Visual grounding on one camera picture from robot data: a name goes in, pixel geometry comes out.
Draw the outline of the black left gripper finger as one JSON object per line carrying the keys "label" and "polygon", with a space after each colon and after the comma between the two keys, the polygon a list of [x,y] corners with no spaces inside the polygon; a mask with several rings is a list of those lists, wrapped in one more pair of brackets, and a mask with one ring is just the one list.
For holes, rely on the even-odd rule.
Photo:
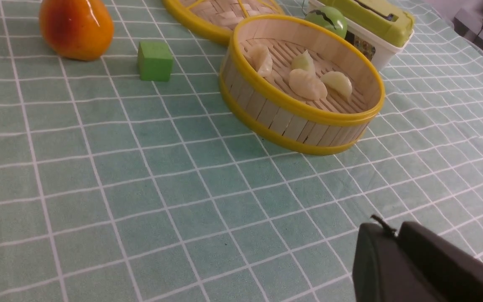
{"label": "black left gripper finger", "polygon": [[417,222],[360,224],[352,271],[358,302],[483,302],[483,263]]}

